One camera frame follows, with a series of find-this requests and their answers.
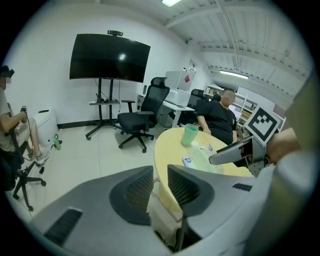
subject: white ceiling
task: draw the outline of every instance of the white ceiling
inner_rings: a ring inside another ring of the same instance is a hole
[[[262,0],[64,0],[116,5],[148,15],[184,41],[193,39],[214,75],[247,74],[252,81],[292,100],[312,61],[284,15]]]

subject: black tv screen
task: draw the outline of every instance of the black tv screen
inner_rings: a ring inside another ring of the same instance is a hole
[[[105,34],[78,34],[70,79],[104,78],[143,82],[150,46]]]

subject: man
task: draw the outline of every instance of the man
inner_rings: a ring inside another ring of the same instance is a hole
[[[236,94],[232,89],[225,89],[221,100],[211,100],[197,109],[198,123],[203,132],[212,135],[230,145],[237,141],[237,120],[229,106],[235,101]]]
[[[35,157],[37,164],[42,165],[49,158],[50,154],[49,152],[42,153],[40,151],[38,129],[35,119],[32,117],[27,119],[25,112],[20,112],[11,117],[8,115],[10,109],[5,95],[7,84],[10,83],[8,73],[8,66],[2,66],[0,69],[0,148],[7,152],[15,151],[11,136],[5,136],[5,133],[8,133],[14,126],[21,122],[15,129],[17,142],[19,146],[21,146],[31,137],[33,150],[28,144],[28,156],[30,160],[33,160]]]

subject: white trash can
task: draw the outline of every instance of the white trash can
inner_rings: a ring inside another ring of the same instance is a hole
[[[52,109],[39,111],[34,117],[39,133],[39,143],[42,147],[52,145],[58,132],[57,119]]]

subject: green cup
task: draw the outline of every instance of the green cup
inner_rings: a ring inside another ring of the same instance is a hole
[[[190,146],[191,142],[194,140],[196,135],[198,134],[198,127],[193,124],[187,124],[184,128],[183,136],[181,139],[181,144],[185,147]]]

